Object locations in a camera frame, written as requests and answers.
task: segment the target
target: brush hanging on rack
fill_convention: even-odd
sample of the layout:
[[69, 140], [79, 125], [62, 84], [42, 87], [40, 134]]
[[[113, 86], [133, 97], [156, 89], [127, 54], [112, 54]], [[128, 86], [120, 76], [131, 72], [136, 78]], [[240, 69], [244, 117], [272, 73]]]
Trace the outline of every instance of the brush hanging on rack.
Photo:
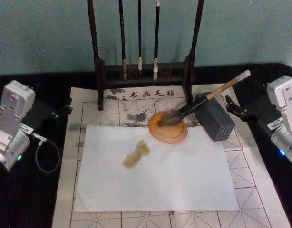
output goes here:
[[193, 96], [191, 92], [192, 75], [195, 48], [198, 39], [198, 32], [201, 23], [201, 15], [204, 0], [198, 1], [197, 13], [195, 18], [194, 35], [192, 47], [189, 55], [185, 57], [184, 62], [160, 63], [158, 68], [158, 35], [159, 35], [159, 15], [160, 0], [156, 3], [156, 23], [155, 23], [155, 50], [154, 63], [142, 64], [142, 3], [138, 0], [138, 64], [127, 65], [125, 52], [125, 32], [123, 1], [118, 1], [121, 42], [122, 42], [122, 65], [105, 66], [105, 62], [100, 59], [97, 46], [97, 33], [92, 0], [87, 0], [90, 31], [92, 36], [92, 45], [94, 51], [94, 66], [96, 70], [96, 85], [98, 90], [98, 109], [103, 110], [103, 91], [105, 89], [126, 88], [126, 87], [144, 87], [144, 86], [182, 86], [187, 103], [191, 103]]

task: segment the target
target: teal wall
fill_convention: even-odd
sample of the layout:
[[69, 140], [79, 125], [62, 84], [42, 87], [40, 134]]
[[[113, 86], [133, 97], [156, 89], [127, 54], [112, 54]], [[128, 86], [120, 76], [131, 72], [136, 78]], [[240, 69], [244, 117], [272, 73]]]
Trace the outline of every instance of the teal wall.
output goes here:
[[[94, 0], [99, 54], [121, 64], [117, 0]], [[123, 0], [128, 62], [138, 59], [137, 0]], [[188, 54], [197, 0], [161, 0], [159, 62]], [[142, 1], [143, 62], [153, 62], [155, 0]], [[292, 0], [205, 0], [195, 66], [282, 62], [292, 67]], [[0, 75], [91, 71], [86, 0], [0, 0]]]

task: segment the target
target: white paper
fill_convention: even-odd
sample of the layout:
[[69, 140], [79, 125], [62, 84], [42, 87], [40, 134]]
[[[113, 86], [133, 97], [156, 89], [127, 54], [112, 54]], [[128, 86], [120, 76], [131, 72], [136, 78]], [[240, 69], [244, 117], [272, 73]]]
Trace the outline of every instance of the white paper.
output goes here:
[[[139, 140], [151, 152], [125, 168]], [[203, 127], [169, 145], [148, 128], [87, 126], [74, 211], [238, 209], [223, 144]]]

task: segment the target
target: gray perforated container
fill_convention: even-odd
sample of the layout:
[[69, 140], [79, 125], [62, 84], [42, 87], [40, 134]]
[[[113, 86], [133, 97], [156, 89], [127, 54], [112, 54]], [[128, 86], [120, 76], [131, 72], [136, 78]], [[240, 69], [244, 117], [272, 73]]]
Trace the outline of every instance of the gray perforated container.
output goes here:
[[[206, 96], [208, 93], [198, 93], [195, 99]], [[194, 114], [213, 141], [228, 139], [235, 127], [235, 123], [216, 99], [208, 101], [197, 109]]]

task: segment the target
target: blue wall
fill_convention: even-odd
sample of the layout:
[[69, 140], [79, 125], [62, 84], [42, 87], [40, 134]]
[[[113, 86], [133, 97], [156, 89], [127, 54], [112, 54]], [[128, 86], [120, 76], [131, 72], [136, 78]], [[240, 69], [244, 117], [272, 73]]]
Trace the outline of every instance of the blue wall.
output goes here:
[[[143, 62], [153, 62], [155, 0], [142, 1]], [[127, 61], [137, 64], [137, 0], [123, 0]], [[197, 0], [161, 0], [159, 62], [188, 54]], [[121, 64], [117, 0], [94, 0], [99, 54]], [[205, 0], [195, 66], [282, 62], [292, 67], [292, 0]], [[0, 75], [91, 71], [86, 0], [0, 0]]]

